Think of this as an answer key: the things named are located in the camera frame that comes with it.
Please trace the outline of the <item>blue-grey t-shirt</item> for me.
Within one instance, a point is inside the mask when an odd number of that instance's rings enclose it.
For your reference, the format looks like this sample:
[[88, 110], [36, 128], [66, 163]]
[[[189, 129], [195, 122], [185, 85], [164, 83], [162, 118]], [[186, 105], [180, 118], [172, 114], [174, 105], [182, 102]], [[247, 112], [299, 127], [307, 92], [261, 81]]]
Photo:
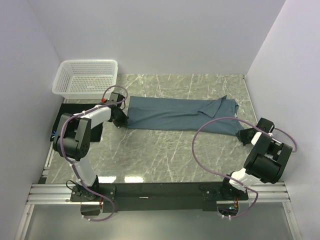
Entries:
[[197, 131], [207, 122], [235, 117], [239, 105], [223, 96], [214, 100], [131, 96], [128, 129]]

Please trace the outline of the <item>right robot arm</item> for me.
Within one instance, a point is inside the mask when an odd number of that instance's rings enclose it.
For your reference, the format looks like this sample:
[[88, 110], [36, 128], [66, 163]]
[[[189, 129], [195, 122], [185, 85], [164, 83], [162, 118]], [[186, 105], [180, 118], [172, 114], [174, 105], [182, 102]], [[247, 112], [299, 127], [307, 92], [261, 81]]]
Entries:
[[245, 146], [253, 148], [247, 156], [243, 168], [225, 177], [219, 193], [226, 200], [240, 198], [247, 187], [258, 183], [275, 184], [281, 178], [293, 148], [272, 138], [275, 125], [272, 121], [260, 118], [256, 128], [239, 130], [236, 137]]

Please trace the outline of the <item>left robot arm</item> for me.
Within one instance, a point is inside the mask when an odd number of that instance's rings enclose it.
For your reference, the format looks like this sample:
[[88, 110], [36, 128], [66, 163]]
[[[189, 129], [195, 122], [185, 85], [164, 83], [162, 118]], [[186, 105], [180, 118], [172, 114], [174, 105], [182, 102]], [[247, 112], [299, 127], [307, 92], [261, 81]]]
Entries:
[[84, 197], [88, 201], [102, 196], [98, 176], [87, 158], [91, 131], [104, 122], [112, 123], [117, 128], [126, 127], [129, 117], [121, 108], [126, 99], [126, 96], [112, 92], [108, 99], [102, 98], [101, 103], [88, 110], [61, 115], [52, 147], [69, 163], [76, 176], [73, 191], [76, 196]]

